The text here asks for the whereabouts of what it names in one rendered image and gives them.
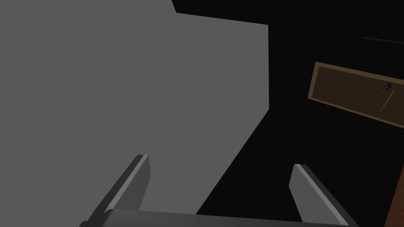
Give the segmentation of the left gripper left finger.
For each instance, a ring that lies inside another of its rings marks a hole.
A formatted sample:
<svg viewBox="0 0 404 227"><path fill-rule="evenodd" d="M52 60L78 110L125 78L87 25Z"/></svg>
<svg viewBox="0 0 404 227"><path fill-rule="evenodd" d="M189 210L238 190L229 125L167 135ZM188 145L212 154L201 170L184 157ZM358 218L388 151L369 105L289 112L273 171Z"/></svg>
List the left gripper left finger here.
<svg viewBox="0 0 404 227"><path fill-rule="evenodd" d="M137 155L95 208L88 222L100 222L102 215L113 209L140 210L150 179L149 156Z"/></svg>

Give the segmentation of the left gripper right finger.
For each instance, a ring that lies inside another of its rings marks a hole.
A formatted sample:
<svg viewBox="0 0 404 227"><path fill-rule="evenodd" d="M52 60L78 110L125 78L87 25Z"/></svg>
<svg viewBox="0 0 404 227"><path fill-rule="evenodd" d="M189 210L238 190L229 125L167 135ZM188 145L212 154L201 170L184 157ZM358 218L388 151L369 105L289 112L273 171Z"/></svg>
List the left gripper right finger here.
<svg viewBox="0 0 404 227"><path fill-rule="evenodd" d="M293 165L289 189L304 223L358 225L307 165Z"/></svg>

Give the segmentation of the reddish brown wooden furniture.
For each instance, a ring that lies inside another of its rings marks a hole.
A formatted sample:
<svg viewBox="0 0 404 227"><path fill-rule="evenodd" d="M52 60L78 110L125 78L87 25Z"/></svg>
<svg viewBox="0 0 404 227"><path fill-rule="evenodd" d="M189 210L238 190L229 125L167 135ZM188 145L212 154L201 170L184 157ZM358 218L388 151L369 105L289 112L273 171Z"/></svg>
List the reddish brown wooden furniture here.
<svg viewBox="0 0 404 227"><path fill-rule="evenodd" d="M384 227L404 227L404 165Z"/></svg>

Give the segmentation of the dark brown door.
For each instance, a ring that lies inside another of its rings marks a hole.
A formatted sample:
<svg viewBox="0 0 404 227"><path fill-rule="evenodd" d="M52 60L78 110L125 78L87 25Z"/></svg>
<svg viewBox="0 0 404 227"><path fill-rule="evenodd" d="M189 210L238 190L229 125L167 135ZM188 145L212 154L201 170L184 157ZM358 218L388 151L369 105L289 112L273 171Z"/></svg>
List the dark brown door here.
<svg viewBox="0 0 404 227"><path fill-rule="evenodd" d="M392 87L384 94L384 85ZM404 128L404 80L316 62L308 98Z"/></svg>

